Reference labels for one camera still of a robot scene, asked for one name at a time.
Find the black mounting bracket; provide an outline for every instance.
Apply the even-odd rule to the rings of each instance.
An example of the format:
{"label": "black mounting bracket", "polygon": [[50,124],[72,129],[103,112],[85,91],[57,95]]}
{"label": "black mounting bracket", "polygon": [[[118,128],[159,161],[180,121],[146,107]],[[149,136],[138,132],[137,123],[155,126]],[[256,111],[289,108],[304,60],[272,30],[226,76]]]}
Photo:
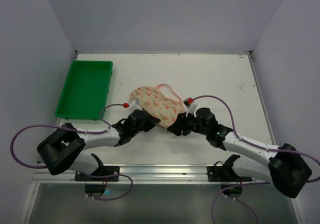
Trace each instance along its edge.
{"label": "black mounting bracket", "polygon": [[[118,165],[104,165],[100,166],[95,172],[92,173],[92,176],[109,176],[120,174],[120,167]],[[85,175],[82,175],[80,172],[75,173],[74,180],[76,182],[102,182],[104,179],[101,178],[91,178]],[[117,182],[119,180],[118,176],[109,177],[108,182]]]}
{"label": "black mounting bracket", "polygon": [[[206,167],[207,170],[207,176],[208,176],[208,181],[210,183],[212,182],[221,182],[221,183],[230,183],[230,182],[238,182],[239,181],[239,177],[231,177],[228,178],[225,175],[221,175],[220,173],[223,172],[224,167],[223,166],[207,166]],[[243,182],[251,182],[252,178],[251,177],[242,177],[242,181]]]}
{"label": "black mounting bracket", "polygon": [[238,176],[232,169],[234,162],[240,158],[239,155],[232,154],[222,165],[215,163],[213,166],[207,166],[207,175],[209,182],[238,182],[240,179],[242,182],[251,182],[251,177]]}

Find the glass panel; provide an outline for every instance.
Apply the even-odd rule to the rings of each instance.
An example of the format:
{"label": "glass panel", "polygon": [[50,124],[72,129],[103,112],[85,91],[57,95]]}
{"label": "glass panel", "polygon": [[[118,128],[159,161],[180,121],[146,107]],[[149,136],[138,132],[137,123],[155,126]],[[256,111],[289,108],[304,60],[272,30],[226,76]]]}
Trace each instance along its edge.
{"label": "glass panel", "polygon": [[[126,191],[109,184],[103,197]],[[30,224],[211,224],[210,206],[219,185],[137,184],[115,201],[85,198],[84,184],[41,184]],[[291,200],[273,186],[248,186],[240,199],[256,211],[261,224],[297,224]],[[218,224],[255,224],[250,210],[225,198],[215,206]]]}

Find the cable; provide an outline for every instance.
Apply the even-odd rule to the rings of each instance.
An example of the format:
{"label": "cable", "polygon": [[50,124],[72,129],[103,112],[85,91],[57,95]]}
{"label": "cable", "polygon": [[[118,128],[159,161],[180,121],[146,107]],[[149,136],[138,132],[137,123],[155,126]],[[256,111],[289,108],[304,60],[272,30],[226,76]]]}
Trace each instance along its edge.
{"label": "cable", "polygon": [[107,105],[107,106],[104,107],[104,108],[100,111],[100,113],[99,113],[100,120],[103,121],[105,124],[108,125],[108,129],[111,128],[111,124],[110,124],[109,122],[107,122],[106,120],[104,120],[103,113],[104,113],[104,111],[105,111],[107,108],[114,107],[114,106],[122,106],[122,107],[123,107],[124,104],[118,104],[118,103],[117,103],[117,104]]}
{"label": "cable", "polygon": [[90,175],[90,174],[87,174],[87,173],[84,173],[84,172],[80,172],[80,174],[82,174],[82,175],[84,175],[84,176],[86,176],[88,178],[105,179],[105,178],[113,178],[113,177],[125,177],[125,178],[128,178],[130,180],[131,184],[130,184],[129,189],[125,193],[123,193],[122,195],[119,195],[119,196],[113,197],[113,198],[101,198],[101,197],[98,197],[98,196],[92,196],[91,197],[91,198],[99,200],[99,201],[114,201],[114,200],[118,200],[120,198],[123,198],[124,196],[126,196],[131,191],[132,187],[134,186],[134,182],[131,179],[131,177],[128,176],[128,175],[125,175],[125,174],[101,175],[101,176]]}
{"label": "cable", "polygon": [[[215,213],[214,213],[214,207],[215,207],[215,204],[216,204],[216,201],[219,197],[219,195],[221,193],[223,193],[224,191],[230,189],[230,188],[239,188],[239,187],[245,187],[245,186],[253,186],[253,185],[265,185],[265,184],[269,184],[268,182],[255,182],[255,183],[245,183],[245,184],[238,184],[238,185],[232,185],[232,186],[228,186],[224,189],[222,189],[221,191],[219,191],[219,193],[215,196],[215,198],[213,199],[212,201],[212,204],[211,204],[211,218],[212,218],[212,221],[213,221],[213,224],[217,224],[216,223],[216,220],[215,220]],[[249,206],[247,203],[245,203],[243,200],[240,200],[240,199],[237,199],[237,198],[233,198],[231,196],[227,196],[228,198],[231,198],[233,199],[234,201],[237,201],[243,205],[245,205],[247,208],[250,209],[250,211],[253,213],[254,217],[255,217],[255,220],[256,220],[256,223],[259,223],[259,218],[257,216],[257,214],[255,213],[255,211],[253,210],[253,208],[251,206]]]}
{"label": "cable", "polygon": [[[108,183],[108,178],[106,178],[105,181],[102,180],[103,191],[100,193],[99,197],[101,197],[105,193],[107,189],[107,183]],[[92,192],[88,192],[88,193],[90,194],[90,197],[94,197]]]}
{"label": "cable", "polygon": [[102,117],[102,113],[107,109],[107,108],[110,108],[110,107],[113,107],[113,106],[124,106],[123,104],[111,104],[111,105],[107,105],[106,107],[104,107],[101,111],[100,111],[100,118],[101,118],[101,121],[103,121],[104,123],[106,123],[108,125],[108,129],[106,130],[103,130],[103,131],[83,131],[83,130],[75,130],[75,129],[70,129],[70,128],[67,128],[67,127],[63,127],[63,126],[57,126],[57,125],[50,125],[50,124],[33,124],[33,125],[27,125],[25,126],[24,128],[18,130],[18,132],[16,134],[14,134],[14,136],[12,137],[11,139],[11,142],[10,142],[10,154],[12,156],[12,158],[17,162],[19,163],[21,166],[24,166],[26,168],[33,168],[33,169],[45,169],[47,168],[45,165],[29,165],[23,161],[21,161],[17,155],[15,154],[15,151],[14,151],[14,144],[15,144],[15,141],[17,139],[17,137],[25,130],[27,129],[30,129],[30,128],[54,128],[54,129],[60,129],[60,130],[65,130],[65,131],[69,131],[69,132],[73,132],[73,133],[80,133],[80,134],[103,134],[103,133],[106,133],[109,131],[109,129],[111,128],[111,124],[109,122],[107,122],[106,120],[103,119]]}
{"label": "cable", "polygon": [[[222,100],[221,98],[219,98],[217,96],[214,96],[214,95],[200,95],[200,96],[197,96],[197,97],[193,98],[193,100],[197,100],[197,99],[200,99],[200,98],[213,98],[213,99],[216,99],[216,100],[222,102],[225,105],[225,107],[227,108],[227,110],[229,111],[229,114],[230,114],[230,117],[231,117],[232,129],[233,129],[233,132],[234,132],[235,136],[240,141],[243,141],[244,143],[247,143],[250,146],[253,146],[253,147],[261,149],[261,150],[266,150],[265,148],[263,148],[263,147],[261,147],[259,145],[256,145],[256,144],[254,144],[254,143],[252,143],[252,142],[250,142],[248,140],[240,138],[239,134],[236,131],[234,116],[233,116],[233,114],[231,112],[230,107],[227,105],[227,103],[224,100]],[[307,158],[310,158],[310,159],[314,160],[320,166],[320,161],[317,158],[315,158],[314,156],[311,156],[311,155],[309,155],[307,153],[301,152],[301,151],[297,151],[297,150],[282,150],[282,149],[269,149],[268,151],[269,152],[277,152],[277,153],[291,153],[291,154],[298,154],[298,155],[301,155],[301,156],[305,156]],[[314,183],[314,182],[317,182],[319,180],[320,180],[320,176],[318,176],[317,178],[308,180],[307,182],[308,183]]]}
{"label": "cable", "polygon": [[[233,132],[235,134],[235,136],[243,141],[244,143],[247,143],[248,145],[250,146],[253,146],[253,147],[256,147],[258,149],[261,149],[261,150],[265,150],[263,147],[259,146],[259,145],[256,145],[248,140],[245,140],[243,138],[240,138],[239,134],[237,133],[236,131],[236,126],[235,126],[235,119],[234,119],[234,116],[231,112],[231,109],[230,107],[228,106],[228,104],[222,100],[221,98],[217,97],[217,96],[214,96],[214,95],[200,95],[200,96],[197,96],[195,98],[193,98],[193,100],[197,100],[197,99],[200,99],[200,98],[213,98],[213,99],[216,99],[220,102],[222,102],[224,104],[224,106],[227,108],[229,114],[230,114],[230,118],[231,118],[231,124],[232,124],[232,129],[233,129]],[[320,161],[318,159],[316,159],[315,157],[307,154],[307,153],[303,153],[303,152],[300,152],[300,151],[296,151],[296,150],[282,150],[282,149],[269,149],[268,150],[269,152],[278,152],[278,153],[291,153],[291,154],[298,154],[298,155],[301,155],[301,156],[305,156],[307,158],[310,158],[312,160],[314,160],[319,166],[320,166]],[[320,176],[317,177],[317,178],[314,178],[314,179],[311,179],[311,180],[308,180],[307,183],[313,183],[313,182],[317,182],[320,180]],[[264,185],[264,184],[269,184],[268,182],[255,182],[255,183],[246,183],[246,184],[238,184],[238,185],[232,185],[232,186],[229,186],[229,187],[226,187],[224,189],[222,189],[216,196],[215,198],[213,199],[212,201],[212,205],[211,205],[211,218],[212,218],[212,221],[213,221],[213,224],[216,224],[216,221],[215,221],[215,215],[214,215],[214,207],[215,207],[215,203],[217,201],[217,198],[218,196],[223,193],[224,191],[228,190],[228,189],[231,189],[231,188],[237,188],[237,187],[245,187],[245,186],[253,186],[253,185]],[[242,200],[239,200],[239,199],[234,199],[234,200],[237,200],[239,201],[240,203],[242,203],[243,205],[245,205],[246,207],[248,207],[251,212],[253,213],[254,217],[255,217],[255,220],[257,223],[259,223],[259,219],[258,219],[258,216],[257,214],[255,213],[255,211],[248,205],[246,204],[244,201]]]}

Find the red connector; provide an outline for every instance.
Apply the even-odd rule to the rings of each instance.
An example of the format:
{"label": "red connector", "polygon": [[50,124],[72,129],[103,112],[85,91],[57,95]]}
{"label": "red connector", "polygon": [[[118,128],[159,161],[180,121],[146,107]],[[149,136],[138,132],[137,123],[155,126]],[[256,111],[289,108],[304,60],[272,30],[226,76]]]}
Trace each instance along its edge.
{"label": "red connector", "polygon": [[189,99],[186,100],[186,102],[190,105],[191,103],[194,102],[194,100],[192,98],[189,98]]}

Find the metal frame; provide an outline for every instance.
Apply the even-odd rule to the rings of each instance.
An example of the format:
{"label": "metal frame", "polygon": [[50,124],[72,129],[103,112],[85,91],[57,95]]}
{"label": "metal frame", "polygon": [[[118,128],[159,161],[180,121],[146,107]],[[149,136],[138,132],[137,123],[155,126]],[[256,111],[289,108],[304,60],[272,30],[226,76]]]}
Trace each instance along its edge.
{"label": "metal frame", "polygon": [[39,192],[39,183],[32,183],[30,186],[30,190],[28,196],[25,201],[25,205],[22,211],[22,215],[19,221],[19,224],[28,224],[31,218],[32,211],[34,209],[34,205],[37,199],[37,195]]}
{"label": "metal frame", "polygon": [[[78,54],[80,50],[75,50],[75,60],[77,60]],[[251,52],[249,52],[248,59],[250,62],[251,70],[253,73],[254,81],[258,90],[258,94],[260,97],[260,101],[262,104],[262,109],[264,112],[264,116],[267,122],[267,126],[269,129],[271,141],[273,144],[276,144],[275,136],[271,127],[270,119],[267,113],[266,105],[261,93],[260,85],[257,80],[256,71],[253,65],[253,60],[251,56]],[[60,118],[57,120],[57,125],[60,124]],[[126,174],[130,176],[135,184],[170,184],[170,185],[220,185],[221,182],[209,182],[207,176],[207,167],[212,166],[212,164],[204,165],[204,164],[176,164],[176,165],[166,165],[166,164],[140,164],[140,165],[130,165],[130,164],[105,164],[106,166],[120,166],[120,173]],[[22,216],[20,219],[20,224],[28,224],[34,204],[37,198],[37,194],[39,191],[40,184],[43,183],[55,183],[55,184],[94,184],[97,182],[84,182],[84,181],[75,181],[75,171],[65,171],[62,174],[52,176],[48,170],[45,169],[37,169],[34,172],[34,176],[32,179],[32,184],[30,187],[30,191],[25,202],[25,206],[22,212]],[[129,184],[130,181],[125,177],[119,177],[118,182],[109,182],[108,185],[117,185],[117,184]],[[234,184],[234,182],[223,182],[224,184]],[[297,221],[299,224],[307,223],[305,215],[303,213],[303,209],[301,206],[301,202],[299,198],[291,199],[293,210],[295,212]]]}

